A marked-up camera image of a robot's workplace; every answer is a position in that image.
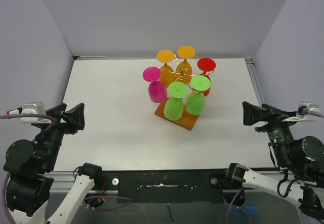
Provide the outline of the red plastic wine glass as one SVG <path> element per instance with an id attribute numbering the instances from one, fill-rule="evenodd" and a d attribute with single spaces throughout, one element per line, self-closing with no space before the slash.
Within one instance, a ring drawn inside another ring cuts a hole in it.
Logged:
<path id="1" fill-rule="evenodd" d="M 211 58 L 200 58 L 197 61 L 197 68 L 200 73 L 191 73 L 190 88 L 192 93 L 203 94 L 205 97 L 209 95 L 212 81 L 210 75 L 214 73 L 217 64 Z"/>

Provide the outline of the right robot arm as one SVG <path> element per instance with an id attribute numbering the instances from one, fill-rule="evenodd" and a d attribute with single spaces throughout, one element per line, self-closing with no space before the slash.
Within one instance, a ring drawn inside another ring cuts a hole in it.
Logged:
<path id="1" fill-rule="evenodd" d="M 259 122 L 256 132 L 268 135 L 270 159 L 282 179 L 260 174 L 246 166 L 231 163 L 225 181 L 231 188 L 259 190 L 287 200 L 306 216 L 323 223 L 323 142 L 314 136 L 294 139 L 290 127 L 298 122 L 322 118 L 317 104 L 301 101 L 297 111 L 284 111 L 268 104 L 253 105 L 244 101 L 243 124 Z"/>

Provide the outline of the green wine glass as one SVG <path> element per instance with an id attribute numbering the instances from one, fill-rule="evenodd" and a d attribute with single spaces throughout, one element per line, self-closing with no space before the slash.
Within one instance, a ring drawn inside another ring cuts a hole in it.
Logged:
<path id="1" fill-rule="evenodd" d="M 191 87 L 192 93 L 187 98 L 186 110 L 192 115 L 200 115 L 206 105 L 204 92 L 211 87 L 211 81 L 204 75 L 194 76 Z"/>
<path id="2" fill-rule="evenodd" d="M 172 82 L 167 88 L 171 96 L 167 99 L 164 107 L 164 115 L 168 120 L 179 120 L 184 110 L 183 98 L 188 94 L 188 86 L 182 82 Z"/>

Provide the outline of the pink plastic wine glass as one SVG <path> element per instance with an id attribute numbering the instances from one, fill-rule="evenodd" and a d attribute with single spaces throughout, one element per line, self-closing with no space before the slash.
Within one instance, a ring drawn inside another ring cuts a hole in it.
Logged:
<path id="1" fill-rule="evenodd" d="M 148 94 L 154 103 L 162 103 L 167 98 L 166 87 L 159 81 L 160 76 L 161 71 L 158 67 L 148 67 L 142 73 L 143 79 L 150 83 Z"/>

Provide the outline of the orange wine glass front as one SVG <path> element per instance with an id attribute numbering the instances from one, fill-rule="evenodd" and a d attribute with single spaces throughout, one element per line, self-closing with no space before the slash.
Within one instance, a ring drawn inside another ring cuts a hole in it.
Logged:
<path id="1" fill-rule="evenodd" d="M 182 46 L 178 48 L 177 53 L 178 56 L 184 60 L 176 68 L 176 81 L 189 84 L 192 78 L 192 63 L 188 62 L 188 59 L 193 58 L 196 55 L 196 51 L 193 47 Z"/>

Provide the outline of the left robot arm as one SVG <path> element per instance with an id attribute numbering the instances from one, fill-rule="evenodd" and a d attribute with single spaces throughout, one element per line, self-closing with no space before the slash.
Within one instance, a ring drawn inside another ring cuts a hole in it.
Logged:
<path id="1" fill-rule="evenodd" d="M 24 104 L 7 111 L 2 119 L 19 118 L 40 129 L 30 140 L 13 142 L 6 151 L 3 208 L 10 223 L 71 223 L 91 189 L 104 185 L 102 168 L 84 163 L 78 167 L 74 183 L 57 210 L 48 219 L 45 211 L 54 182 L 45 175 L 53 171 L 64 135 L 85 128 L 84 103 L 67 110 L 62 103 L 46 110 L 42 102 Z"/>

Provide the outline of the orange wine glass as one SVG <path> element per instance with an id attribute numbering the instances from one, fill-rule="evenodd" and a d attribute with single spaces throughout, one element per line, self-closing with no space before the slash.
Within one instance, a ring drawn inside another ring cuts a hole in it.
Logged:
<path id="1" fill-rule="evenodd" d="M 177 53 L 178 56 L 184 60 L 176 68 L 176 81 L 189 84 L 192 78 L 192 63 L 188 62 L 188 59 L 193 58 L 196 55 L 196 51 L 193 47 L 182 46 L 178 48 Z"/>
<path id="2" fill-rule="evenodd" d="M 174 70 L 168 65 L 175 59 L 175 54 L 171 50 L 161 50 L 157 53 L 156 58 L 159 62 L 163 63 L 160 67 L 161 76 L 159 81 L 168 88 L 168 86 L 175 81 Z"/>

